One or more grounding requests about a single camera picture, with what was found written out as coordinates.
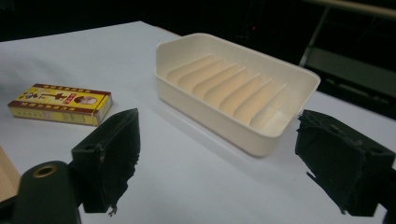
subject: white plastic soap dish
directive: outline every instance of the white plastic soap dish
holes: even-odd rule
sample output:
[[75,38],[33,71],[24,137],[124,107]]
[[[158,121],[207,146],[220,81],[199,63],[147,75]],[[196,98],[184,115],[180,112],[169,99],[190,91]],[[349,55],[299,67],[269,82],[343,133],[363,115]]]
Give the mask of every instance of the white plastic soap dish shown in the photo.
[[213,35],[157,48],[159,97],[248,154],[269,154],[320,78]]

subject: dark background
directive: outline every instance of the dark background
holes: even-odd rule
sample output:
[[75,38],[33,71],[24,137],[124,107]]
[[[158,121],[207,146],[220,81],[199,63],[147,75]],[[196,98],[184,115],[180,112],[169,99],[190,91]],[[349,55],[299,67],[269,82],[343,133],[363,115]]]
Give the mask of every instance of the dark background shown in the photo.
[[[352,1],[396,8],[396,0]],[[178,35],[198,32],[216,35],[294,64],[301,60],[324,10],[323,6],[300,0],[0,0],[2,2],[0,42],[144,21]],[[396,71],[396,22],[393,20],[332,10],[316,45]],[[347,91],[323,81],[329,74],[315,72],[322,77],[319,91],[396,119],[396,100],[392,97],[378,97],[377,92],[360,89],[354,83],[347,84],[368,93]]]

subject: yellow matchbox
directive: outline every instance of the yellow matchbox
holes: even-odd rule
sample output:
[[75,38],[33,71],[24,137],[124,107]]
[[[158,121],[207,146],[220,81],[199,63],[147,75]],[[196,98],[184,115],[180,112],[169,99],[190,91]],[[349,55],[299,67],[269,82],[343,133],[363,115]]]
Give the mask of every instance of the yellow matchbox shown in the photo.
[[112,103],[108,91],[35,84],[8,107],[16,118],[98,126]]

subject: white tabletop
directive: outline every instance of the white tabletop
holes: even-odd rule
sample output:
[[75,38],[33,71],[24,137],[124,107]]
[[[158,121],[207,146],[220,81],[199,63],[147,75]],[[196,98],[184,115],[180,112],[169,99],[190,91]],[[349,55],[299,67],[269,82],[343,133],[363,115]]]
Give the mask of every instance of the white tabletop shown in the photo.
[[[93,127],[15,119],[7,103],[35,83],[113,93],[108,116],[138,108],[141,155],[119,212],[100,223],[381,223],[342,215],[294,154],[296,119],[275,151],[253,158],[159,100],[155,49],[177,35],[141,21],[0,43],[0,145],[22,174],[45,161],[71,161]],[[306,109],[340,119],[390,149],[396,122],[315,92]]]

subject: wooden surface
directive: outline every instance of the wooden surface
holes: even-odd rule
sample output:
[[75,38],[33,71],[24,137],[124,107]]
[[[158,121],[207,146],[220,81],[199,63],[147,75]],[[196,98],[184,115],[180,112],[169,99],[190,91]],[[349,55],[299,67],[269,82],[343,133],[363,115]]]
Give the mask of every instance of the wooden surface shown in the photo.
[[359,13],[371,14],[396,20],[396,10],[392,8],[377,7],[363,3],[350,2],[346,0],[304,0],[305,2],[323,5],[327,7],[338,7],[344,10],[357,11]]
[[0,147],[0,202],[17,194],[20,179],[20,174]]

